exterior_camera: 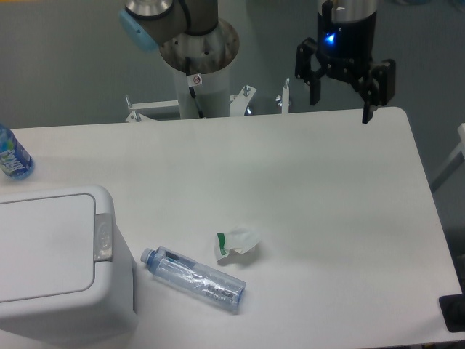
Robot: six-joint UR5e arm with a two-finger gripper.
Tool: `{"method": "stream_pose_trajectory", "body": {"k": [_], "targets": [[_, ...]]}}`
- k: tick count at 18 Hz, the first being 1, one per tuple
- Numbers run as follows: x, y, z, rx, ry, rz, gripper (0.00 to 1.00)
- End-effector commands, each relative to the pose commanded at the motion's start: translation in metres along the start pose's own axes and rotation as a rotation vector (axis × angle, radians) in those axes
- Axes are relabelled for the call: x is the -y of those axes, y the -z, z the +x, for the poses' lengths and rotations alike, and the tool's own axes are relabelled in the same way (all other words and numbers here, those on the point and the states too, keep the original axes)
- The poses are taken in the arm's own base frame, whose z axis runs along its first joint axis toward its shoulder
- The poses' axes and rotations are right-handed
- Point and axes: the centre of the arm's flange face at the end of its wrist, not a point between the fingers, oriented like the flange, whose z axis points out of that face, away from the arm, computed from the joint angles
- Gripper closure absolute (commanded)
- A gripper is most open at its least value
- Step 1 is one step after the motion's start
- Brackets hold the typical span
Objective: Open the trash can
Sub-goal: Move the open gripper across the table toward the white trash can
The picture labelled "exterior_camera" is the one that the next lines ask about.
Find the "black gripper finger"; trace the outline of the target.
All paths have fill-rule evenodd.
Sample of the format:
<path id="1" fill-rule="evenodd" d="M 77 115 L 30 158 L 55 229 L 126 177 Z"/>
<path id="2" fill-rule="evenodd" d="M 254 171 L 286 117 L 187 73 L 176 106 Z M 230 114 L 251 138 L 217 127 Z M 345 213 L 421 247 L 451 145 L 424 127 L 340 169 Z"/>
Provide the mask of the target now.
<path id="1" fill-rule="evenodd" d="M 362 123 L 367 124 L 380 106 L 385 106 L 395 95 L 396 62 L 393 59 L 371 62 L 358 79 L 351 78 L 352 88 L 362 97 Z"/>
<path id="2" fill-rule="evenodd" d="M 301 79 L 310 88 L 310 105 L 316 105 L 321 97 L 321 78 L 326 74 L 324 68 L 312 69 L 312 57 L 318 50 L 317 42 L 308 37 L 296 48 L 295 77 Z"/>

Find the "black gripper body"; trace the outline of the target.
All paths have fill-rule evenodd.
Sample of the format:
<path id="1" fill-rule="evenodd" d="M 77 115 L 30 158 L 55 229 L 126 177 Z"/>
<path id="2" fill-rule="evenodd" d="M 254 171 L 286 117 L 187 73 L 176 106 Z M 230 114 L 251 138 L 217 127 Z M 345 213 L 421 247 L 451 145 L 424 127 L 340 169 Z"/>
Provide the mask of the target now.
<path id="1" fill-rule="evenodd" d="M 377 1 L 319 1 L 316 57 L 340 81 L 366 76 L 372 61 Z"/>

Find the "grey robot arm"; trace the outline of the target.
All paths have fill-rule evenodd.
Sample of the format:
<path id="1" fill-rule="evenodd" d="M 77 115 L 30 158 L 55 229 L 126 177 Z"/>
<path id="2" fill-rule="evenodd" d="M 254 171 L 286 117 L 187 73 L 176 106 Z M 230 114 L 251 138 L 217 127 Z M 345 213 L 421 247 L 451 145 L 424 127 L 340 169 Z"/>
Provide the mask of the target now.
<path id="1" fill-rule="evenodd" d="M 349 84 L 364 102 L 363 123 L 395 94 L 396 63 L 372 58 L 377 3 L 319 1 L 317 36 L 296 49 L 295 77 L 321 96 L 328 77 Z M 229 70 L 240 42 L 237 31 L 218 15 L 216 1 L 128 1 L 119 12 L 122 28 L 142 50 L 158 50 L 176 84 L 184 119 L 242 116 L 253 95 L 230 97 Z"/>

